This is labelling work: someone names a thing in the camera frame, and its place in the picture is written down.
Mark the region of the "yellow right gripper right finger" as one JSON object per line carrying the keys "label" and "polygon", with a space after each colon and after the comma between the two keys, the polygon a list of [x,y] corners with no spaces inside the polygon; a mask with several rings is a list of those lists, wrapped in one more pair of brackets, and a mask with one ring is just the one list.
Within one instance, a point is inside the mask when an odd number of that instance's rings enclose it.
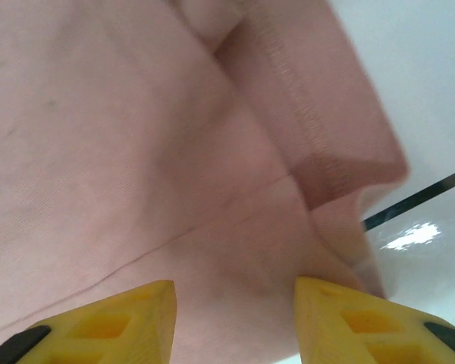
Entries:
{"label": "yellow right gripper right finger", "polygon": [[294,317],[306,364],[455,364],[455,327],[331,282],[298,277]]}

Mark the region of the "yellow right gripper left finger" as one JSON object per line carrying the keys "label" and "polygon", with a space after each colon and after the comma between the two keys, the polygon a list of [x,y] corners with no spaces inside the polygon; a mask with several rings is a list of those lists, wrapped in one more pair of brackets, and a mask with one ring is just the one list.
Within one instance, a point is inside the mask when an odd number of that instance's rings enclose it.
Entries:
{"label": "yellow right gripper left finger", "polygon": [[154,281],[14,334],[0,364],[168,363],[176,315],[173,281]]}

